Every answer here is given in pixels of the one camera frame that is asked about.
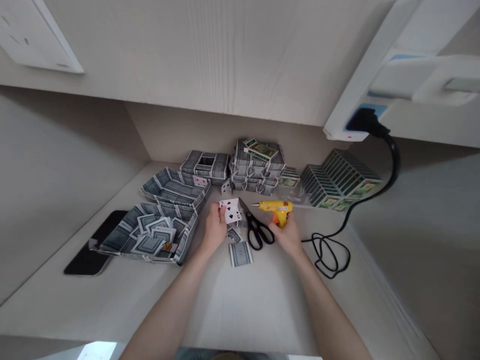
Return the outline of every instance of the hand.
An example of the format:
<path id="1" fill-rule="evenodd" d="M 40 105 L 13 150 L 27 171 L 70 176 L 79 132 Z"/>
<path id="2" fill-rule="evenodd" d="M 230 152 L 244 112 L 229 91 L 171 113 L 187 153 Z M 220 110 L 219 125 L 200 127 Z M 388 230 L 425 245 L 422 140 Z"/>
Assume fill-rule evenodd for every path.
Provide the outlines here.
<path id="1" fill-rule="evenodd" d="M 294 219 L 294 213 L 289 212 L 286 225 L 283 228 L 278 227 L 277 224 L 271 222 L 268 227 L 271 232 L 278 239 L 283 250 L 292 257 L 303 254 L 302 240 L 300 239 L 299 227 Z"/>
<path id="2" fill-rule="evenodd" d="M 227 208 L 225 206 L 219 209 L 218 202 L 210 204 L 210 213 L 206 217 L 205 236 L 203 237 L 202 246 L 207 248 L 212 254 L 225 240 L 225 236 L 227 236 L 226 211 Z"/>

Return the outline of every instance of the white desk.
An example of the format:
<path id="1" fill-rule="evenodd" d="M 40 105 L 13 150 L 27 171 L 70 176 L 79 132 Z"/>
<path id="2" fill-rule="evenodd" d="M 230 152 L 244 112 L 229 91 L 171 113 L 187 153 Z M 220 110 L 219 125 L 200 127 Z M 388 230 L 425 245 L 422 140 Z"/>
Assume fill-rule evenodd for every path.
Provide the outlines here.
<path id="1" fill-rule="evenodd" d="M 113 210 L 146 201 L 140 186 L 165 166 L 178 168 L 162 162 L 147 165 L 0 307 L 0 334 L 128 341 L 181 268 L 114 258 L 96 277 L 65 276 L 63 269 Z M 247 204 L 268 198 L 247 191 L 234 196 Z M 207 201 L 220 198 L 220 190 L 213 187 Z M 190 254 L 203 237 L 206 209 Z M 271 217 L 252 210 L 261 221 Z M 339 213 L 316 209 L 296 209 L 295 215 L 303 238 L 315 231 L 331 233 L 343 219 Z M 351 251 L 350 267 L 326 283 L 374 358 L 438 359 L 351 229 L 337 238 Z M 310 244 L 305 247 L 314 254 Z M 220 246 L 201 284 L 183 345 L 317 355 L 290 260 L 278 243 L 252 251 L 252 256 L 253 264 L 232 268 L 228 241 Z"/>

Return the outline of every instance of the smartphone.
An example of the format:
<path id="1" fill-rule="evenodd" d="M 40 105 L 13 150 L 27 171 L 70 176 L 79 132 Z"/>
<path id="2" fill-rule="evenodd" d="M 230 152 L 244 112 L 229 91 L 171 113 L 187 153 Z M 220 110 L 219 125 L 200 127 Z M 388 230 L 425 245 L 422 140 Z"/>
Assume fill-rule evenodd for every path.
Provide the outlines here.
<path id="1" fill-rule="evenodd" d="M 122 221 L 128 211 L 115 210 L 112 212 L 103 224 L 95 231 L 92 238 L 101 244 L 107 236 L 115 229 L 115 227 Z M 81 248 L 78 254 L 72 261 L 66 266 L 63 273 L 65 275 L 77 275 L 77 276 L 95 276 L 102 273 L 105 267 L 108 265 L 111 256 L 98 253 L 89 249 L 89 242 Z"/>

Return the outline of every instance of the wall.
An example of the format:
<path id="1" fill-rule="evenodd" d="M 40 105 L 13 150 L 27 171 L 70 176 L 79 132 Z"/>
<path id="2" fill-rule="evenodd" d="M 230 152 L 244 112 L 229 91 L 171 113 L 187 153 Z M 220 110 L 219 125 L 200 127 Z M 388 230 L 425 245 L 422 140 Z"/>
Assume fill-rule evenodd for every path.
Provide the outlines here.
<path id="1" fill-rule="evenodd" d="M 0 109 L 1 304 L 149 157 L 120 101 L 2 86 Z"/>
<path id="2" fill-rule="evenodd" d="M 322 126 L 393 2 L 45 0 L 85 75 L 0 84 Z"/>
<path id="3" fill-rule="evenodd" d="M 320 164 L 333 148 L 317 126 L 126 102 L 125 106 L 152 160 L 181 163 L 190 150 L 232 154 L 238 138 L 278 142 L 288 166 L 301 171 Z"/>
<path id="4" fill-rule="evenodd" d="M 402 171 L 351 223 L 444 360 L 480 358 L 480 150 L 397 139 Z M 380 140 L 350 151 L 386 178 Z"/>

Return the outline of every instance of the wall socket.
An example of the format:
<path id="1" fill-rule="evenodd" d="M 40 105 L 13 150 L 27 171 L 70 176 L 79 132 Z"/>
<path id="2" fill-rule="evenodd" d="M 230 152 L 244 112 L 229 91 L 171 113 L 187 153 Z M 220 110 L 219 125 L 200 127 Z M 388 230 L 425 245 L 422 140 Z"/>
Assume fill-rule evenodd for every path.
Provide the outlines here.
<path id="1" fill-rule="evenodd" d="M 43 0 L 2 0 L 0 46 L 17 64 L 84 73 Z"/>

